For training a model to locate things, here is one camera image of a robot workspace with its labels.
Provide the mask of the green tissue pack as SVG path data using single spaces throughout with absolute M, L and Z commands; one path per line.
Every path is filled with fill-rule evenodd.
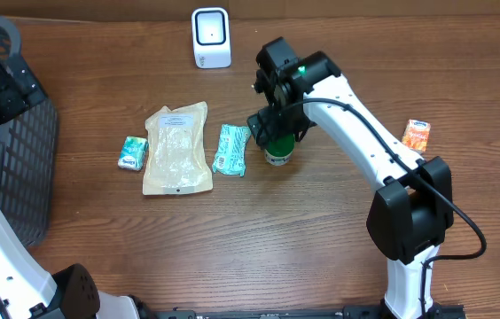
M 127 136 L 118 159 L 118 167 L 140 171 L 144 165 L 148 141 L 143 137 Z

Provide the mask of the green lid jar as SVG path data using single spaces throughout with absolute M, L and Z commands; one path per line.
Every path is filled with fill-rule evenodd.
M 271 142 L 264 150 L 266 161 L 273 166 L 283 166 L 293 154 L 294 136 L 288 135 Z

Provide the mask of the beige clear pouch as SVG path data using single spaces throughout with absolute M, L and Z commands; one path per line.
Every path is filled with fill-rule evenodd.
M 163 106 L 145 121 L 148 159 L 143 178 L 145 196 L 187 195 L 213 189 L 206 161 L 203 130 L 207 103 L 174 110 Z

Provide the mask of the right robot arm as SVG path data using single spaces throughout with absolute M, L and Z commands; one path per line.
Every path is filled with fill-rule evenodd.
M 460 318 L 431 296 L 432 259 L 453 223 L 451 173 L 402 144 L 362 104 L 340 69 L 321 51 L 295 55 L 284 38 L 257 54 L 254 88 L 268 104 L 247 125 L 277 164 L 308 130 L 319 127 L 362 171 L 373 200 L 366 226 L 387 258 L 387 291 L 379 306 L 344 308 L 346 318 Z

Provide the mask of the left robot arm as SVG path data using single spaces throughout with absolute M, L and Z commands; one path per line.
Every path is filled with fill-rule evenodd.
M 27 68 L 0 63 L 0 124 L 35 107 L 39 84 Z M 28 253 L 0 210 L 0 318 L 146 318 L 149 310 L 130 296 L 97 289 L 90 273 L 74 264 L 52 275 Z

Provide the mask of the teal wipes packet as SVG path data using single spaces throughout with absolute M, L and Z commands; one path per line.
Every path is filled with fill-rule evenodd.
M 243 177 L 246 172 L 246 144 L 250 136 L 251 132 L 247 126 L 223 124 L 212 165 L 213 172 Z

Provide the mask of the orange tissue pack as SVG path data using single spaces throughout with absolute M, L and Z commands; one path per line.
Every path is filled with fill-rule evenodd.
M 422 154 L 426 151 L 431 124 L 425 121 L 410 119 L 402 136 L 402 144 Z

